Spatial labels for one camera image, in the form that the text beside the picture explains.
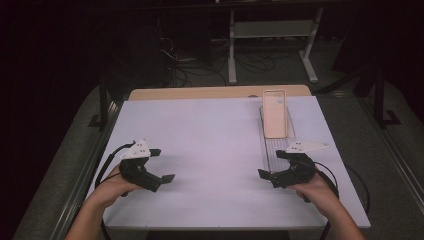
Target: forearm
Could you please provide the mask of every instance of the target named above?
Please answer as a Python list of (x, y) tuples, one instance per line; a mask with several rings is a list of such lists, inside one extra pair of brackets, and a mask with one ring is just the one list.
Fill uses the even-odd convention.
[(341, 205), (338, 211), (334, 211), (328, 215), (336, 239), (339, 240), (361, 240), (365, 239), (362, 232), (357, 227), (355, 221), (350, 216), (346, 208)]
[(96, 239), (100, 231), (104, 211), (105, 207), (96, 204), (88, 198), (81, 207), (65, 239)]

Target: cable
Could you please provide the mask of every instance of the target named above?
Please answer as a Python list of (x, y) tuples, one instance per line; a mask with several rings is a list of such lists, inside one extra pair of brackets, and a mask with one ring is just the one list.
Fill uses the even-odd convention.
[(369, 191), (369, 189), (368, 189), (368, 186), (367, 186), (367, 184), (365, 183), (365, 181), (364, 181), (364, 179), (355, 171), (355, 170), (353, 170), (353, 168), (351, 168), (349, 165), (347, 165), (347, 164), (344, 164), (345, 165), (345, 167), (348, 169), (348, 170), (350, 170), (353, 174), (355, 174), (356, 175), (356, 177), (359, 179), (359, 181), (361, 182), (361, 184), (362, 184), (362, 187), (364, 188), (364, 190), (365, 190), (365, 194), (366, 194), (366, 203), (365, 203), (365, 213), (368, 215), (368, 213), (369, 213), (369, 211), (370, 211), (370, 208), (371, 208), (371, 194), (370, 194), (370, 191)]
[(336, 176), (334, 176), (334, 174), (333, 174), (333, 172), (327, 167), (327, 166), (325, 166), (324, 164), (322, 164), (322, 163), (319, 163), (319, 162), (314, 162), (315, 164), (318, 164), (318, 165), (320, 165), (320, 166), (322, 166), (322, 167), (324, 167), (325, 169), (327, 169), (327, 171), (331, 174), (331, 176), (333, 176), (333, 179), (334, 179), (334, 185), (336, 185), (336, 189), (339, 189), (339, 185), (338, 185), (338, 183), (337, 183), (337, 179), (336, 179)]
[[(337, 183), (337, 179), (336, 179), (336, 176), (334, 176), (334, 174), (333, 174), (333, 172), (327, 167), (327, 166), (325, 166), (324, 164), (322, 164), (322, 163), (319, 163), (319, 162), (314, 162), (315, 164), (318, 164), (318, 165), (320, 165), (320, 166), (322, 166), (322, 167), (324, 167), (325, 169), (327, 169), (327, 171), (333, 176), (333, 179), (334, 179), (334, 185), (336, 186), (336, 189), (338, 190), (339, 189), (339, 185), (338, 185), (338, 183)], [(330, 225), (330, 221), (328, 221), (327, 220), (327, 223), (325, 224), (325, 227), (324, 227), (324, 229), (322, 230), (322, 233), (321, 233), (321, 236), (320, 236), (320, 240), (324, 240), (326, 237), (327, 237), (327, 234), (328, 234), (328, 232), (330, 231), (330, 228), (331, 228), (331, 225)]]
[[(330, 171), (330, 169), (328, 168), (328, 167), (326, 167), (325, 165), (323, 165), (323, 164), (321, 164), (321, 163), (318, 163), (318, 162), (315, 162), (315, 164), (318, 164), (318, 165), (320, 165), (320, 166), (323, 166), (324, 168), (326, 168), (330, 173), (331, 173), (331, 175), (333, 176), (333, 178), (334, 178), (334, 181), (335, 181), (335, 185), (336, 185), (336, 188), (338, 188), (338, 185), (337, 185), (337, 180), (336, 180), (336, 177), (334, 176), (334, 174)], [(368, 215), (368, 213), (369, 213), (369, 210), (370, 210), (370, 208), (371, 208), (371, 195), (370, 195), (370, 192), (369, 192), (369, 190), (368, 190), (368, 186), (367, 186), (367, 184), (365, 183), (365, 181), (363, 180), (363, 178), (355, 171), (355, 170), (353, 170), (353, 168), (351, 168), (349, 165), (347, 165), (347, 164), (344, 164), (345, 165), (345, 167), (348, 169), (348, 170), (350, 170), (352, 173), (354, 173), (355, 175), (356, 175), (356, 177), (359, 179), (359, 181), (361, 182), (361, 184), (362, 184), (362, 186), (363, 186), (363, 188), (364, 188), (364, 190), (365, 190), (365, 194), (366, 194), (366, 203), (365, 203), (365, 213)], [(327, 234), (328, 234), (328, 232), (330, 231), (330, 228), (331, 228), (331, 225), (330, 225), (330, 222), (329, 221), (327, 221), (327, 224), (325, 225), (325, 227), (324, 227), (324, 229), (323, 229), (323, 231), (322, 231), (322, 233), (321, 233), (321, 236), (320, 236), (320, 240), (324, 240), (326, 237), (327, 237)]]
[[(122, 146), (120, 146), (119, 148), (117, 148), (112, 154), (110, 154), (109, 155), (109, 157), (106, 159), (106, 161), (105, 161), (105, 163), (103, 164), (103, 167), (101, 168), (101, 170), (100, 170), (100, 172), (99, 172), (99, 174), (97, 175), (97, 178), (96, 178), (96, 181), (95, 181), (95, 183), (94, 183), (94, 188), (97, 188), (102, 182), (104, 182), (104, 181), (106, 181), (107, 179), (109, 179), (109, 178), (111, 178), (111, 177), (114, 177), (114, 176), (116, 176), (116, 175), (113, 175), (113, 176), (111, 176), (111, 177), (107, 177), (106, 179), (104, 179), (103, 181), (101, 181), (101, 179), (102, 179), (102, 177), (103, 177), (103, 175), (105, 174), (105, 172), (106, 172), (106, 169), (109, 167), (109, 165), (110, 165), (110, 163), (112, 162), (112, 160), (113, 160), (113, 158), (115, 157), (115, 155), (116, 155), (116, 153), (118, 153), (119, 151), (121, 151), (122, 149), (124, 149), (124, 148), (130, 148), (130, 147), (132, 147), (133, 145), (135, 144), (135, 141), (133, 142), (133, 143), (130, 143), (130, 144), (125, 144), (125, 145), (122, 145)], [(107, 233), (107, 229), (106, 229), (106, 225), (105, 225), (105, 222), (104, 222), (104, 220), (102, 219), (102, 223), (101, 223), (101, 225), (100, 225), (100, 227), (101, 227), (101, 229), (102, 229), (102, 233), (103, 233), (103, 236), (104, 236), (104, 238), (106, 239), (106, 240), (111, 240), (111, 238), (110, 238), (110, 236), (109, 236), (109, 234)]]

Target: black stand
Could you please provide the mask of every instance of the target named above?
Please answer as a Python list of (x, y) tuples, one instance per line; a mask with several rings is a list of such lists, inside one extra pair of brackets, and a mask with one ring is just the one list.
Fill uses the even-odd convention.
[(346, 84), (356, 77), (360, 77), (358, 84), (356, 85), (354, 92), (356, 96), (366, 97), (373, 86), (375, 86), (375, 99), (374, 99), (374, 118), (378, 122), (381, 128), (386, 128), (386, 125), (398, 125), (400, 124), (399, 119), (392, 110), (387, 110), (389, 120), (384, 120), (384, 82), (385, 79), (382, 76), (381, 69), (375, 66), (372, 62), (364, 64), (357, 70), (348, 74), (347, 76), (337, 80), (327, 87), (313, 91), (315, 94), (326, 94), (338, 87)]

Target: hand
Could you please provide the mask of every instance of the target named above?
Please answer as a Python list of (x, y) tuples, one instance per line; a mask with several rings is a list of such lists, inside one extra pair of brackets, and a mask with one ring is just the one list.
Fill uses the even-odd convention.
[(117, 165), (109, 173), (107, 179), (93, 191), (89, 199), (106, 208), (111, 206), (122, 194), (137, 189), (142, 188), (123, 179), (119, 174), (119, 165)]
[(307, 197), (325, 217), (343, 208), (341, 202), (328, 186), (327, 182), (316, 173), (308, 183), (296, 184), (294, 189), (299, 197)]

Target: equipment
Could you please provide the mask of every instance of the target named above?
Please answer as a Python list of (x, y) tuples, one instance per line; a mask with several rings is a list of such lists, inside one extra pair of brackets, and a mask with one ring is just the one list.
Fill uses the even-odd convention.
[(328, 178), (325, 173), (319, 171), (315, 167), (315, 163), (305, 153), (287, 153), (282, 150), (276, 151), (277, 157), (287, 159), (290, 163), (289, 169), (281, 172), (268, 172), (258, 169), (259, 177), (268, 180), (272, 183), (274, 188), (286, 188), (290, 185), (307, 183), (315, 173), (318, 173), (328, 184), (331, 190), (339, 197), (339, 191), (334, 183)]

